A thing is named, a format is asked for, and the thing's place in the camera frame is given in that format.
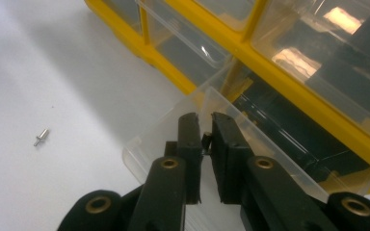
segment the plastic drawer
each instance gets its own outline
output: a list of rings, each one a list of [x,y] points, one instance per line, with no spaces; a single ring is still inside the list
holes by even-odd
[[[321,201],[326,201],[328,193],[217,91],[217,89],[224,88],[224,83],[227,84],[226,76],[226,71],[218,73],[216,77],[180,101],[157,124],[130,141],[122,153],[127,167],[143,183],[152,161],[164,155],[166,141],[175,141],[177,120],[180,116],[190,112],[198,113],[200,131],[203,133],[211,131],[212,112],[221,112],[235,118],[256,155],[275,158],[306,193]],[[362,188],[368,188],[370,178],[359,181],[359,184]],[[339,191],[348,190],[344,182],[338,185],[340,185]],[[187,230],[244,230],[239,217],[240,207],[220,203],[215,176],[208,157],[204,158],[202,163],[201,200],[202,204],[187,206]]]
[[[142,34],[140,11],[135,0],[103,0],[137,33]]]
[[[242,31],[247,22],[254,0],[195,0],[235,31]]]
[[[370,1],[270,1],[252,46],[370,134]]]
[[[164,1],[138,3],[147,12],[151,44],[196,86],[230,60],[228,52]]]

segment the yellow drawer cabinet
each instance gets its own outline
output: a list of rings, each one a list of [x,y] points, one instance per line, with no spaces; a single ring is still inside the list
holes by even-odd
[[[173,65],[166,57],[161,55],[161,53],[156,49],[155,43],[152,42],[148,27],[148,23],[151,19],[146,10],[142,7],[138,8],[138,20],[141,22],[141,25],[133,26],[133,23],[127,22],[125,16],[119,15],[116,13],[116,10],[113,10],[110,7],[110,1],[118,2],[118,0],[107,0],[107,2],[103,2],[101,0],[86,0],[86,3],[92,11],[94,11],[109,25],[116,37],[119,38],[135,55],[141,57],[147,63],[152,64],[161,70],[161,72],[163,72],[183,92],[192,92],[198,84],[193,83],[193,81],[190,80],[183,71],[179,70],[177,66]],[[323,9],[322,7],[325,7],[326,5],[319,4],[316,0],[238,1],[241,2],[241,4],[246,4],[246,2],[248,2],[248,4],[252,5],[251,13],[246,19],[243,19],[243,24],[241,26],[241,24],[235,24],[234,20],[230,20],[230,23],[226,23],[228,13],[227,11],[221,10],[220,7],[207,9],[206,4],[203,2],[209,1],[165,0],[164,2],[175,9],[181,16],[186,18],[192,26],[198,28],[208,37],[217,42],[235,59],[239,60],[249,69],[254,71],[267,84],[272,86],[296,107],[306,113],[329,133],[334,135],[338,140],[351,148],[359,157],[370,165],[370,116],[364,117],[362,121],[356,121],[352,115],[349,115],[345,110],[342,110],[339,105],[337,106],[337,104],[326,98],[327,96],[320,93],[317,89],[310,87],[303,79],[300,79],[298,77],[300,73],[296,73],[297,68],[294,70],[296,72],[294,72],[290,67],[286,67],[284,63],[279,61],[280,59],[278,57],[281,55],[293,55],[294,57],[297,57],[303,54],[302,51],[297,51],[297,49],[281,49],[282,52],[278,53],[276,48],[279,49],[279,47],[275,48],[274,44],[269,45],[263,42],[260,43],[261,39],[263,39],[261,36],[267,33],[266,30],[269,30],[270,28],[269,25],[271,25],[271,23],[269,24],[268,22],[271,21],[269,18],[272,19],[273,15],[275,16],[275,19],[277,19],[277,16],[284,16],[279,20],[279,25],[282,27],[280,30],[295,28],[297,26],[297,21],[308,25],[309,18],[314,20],[314,18],[317,19],[320,17],[321,21],[324,20],[324,24],[322,24],[323,27],[313,26],[313,29],[315,28],[314,30],[318,30],[318,32],[321,31],[323,33],[330,33],[330,31],[335,32],[335,27],[337,26],[335,26],[335,29],[333,30],[329,29],[331,24],[334,22],[334,19],[331,16],[339,10],[341,13],[339,16],[341,17],[338,16],[338,18],[341,18],[341,20],[344,20],[342,19],[343,15],[347,19],[353,19],[348,13],[343,13],[341,11],[341,8],[344,8],[342,6],[349,3],[345,3],[343,0],[336,1],[341,4],[337,5],[341,8],[338,8],[335,5],[333,7],[329,5],[330,9],[324,10],[325,13],[319,16],[317,13],[319,13],[321,11],[320,9]],[[362,23],[363,20],[360,20],[358,22],[359,25],[356,23],[353,24],[357,26],[357,29]],[[274,33],[277,34],[274,37],[272,37],[272,33],[268,33],[269,37],[264,38],[264,40],[279,38],[280,33]],[[345,36],[338,35],[338,38],[342,40]],[[268,52],[273,48],[275,48],[273,53]],[[312,67],[316,66],[314,67],[315,69],[313,72],[318,71],[317,68],[320,68],[320,64],[314,64],[313,61],[308,62],[306,57],[299,59],[299,63],[304,65],[311,64]],[[232,97],[231,95],[228,96],[230,101],[232,98],[234,99],[235,97]]]

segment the screw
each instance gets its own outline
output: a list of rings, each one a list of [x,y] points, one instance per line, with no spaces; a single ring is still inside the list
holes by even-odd
[[[49,130],[48,129],[44,129],[43,132],[41,132],[40,136],[36,137],[36,142],[34,144],[34,146],[38,146],[39,142],[44,140],[47,135],[49,135]]]

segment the yellow frame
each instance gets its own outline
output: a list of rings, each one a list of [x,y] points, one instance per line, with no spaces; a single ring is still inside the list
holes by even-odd
[[[251,35],[266,0],[256,0],[249,23],[242,32],[228,28],[194,1],[166,2],[370,164],[369,134],[251,47]]]
[[[85,2],[113,30],[116,37],[133,54],[159,69],[185,94],[194,91],[196,86],[149,43],[146,12],[144,9],[140,9],[143,30],[143,35],[141,36],[103,1],[85,0]]]

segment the white surface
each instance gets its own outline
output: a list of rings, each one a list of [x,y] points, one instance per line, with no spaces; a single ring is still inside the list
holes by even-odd
[[[182,97],[83,0],[0,0],[0,230],[56,230],[82,195],[133,190],[122,146]]]

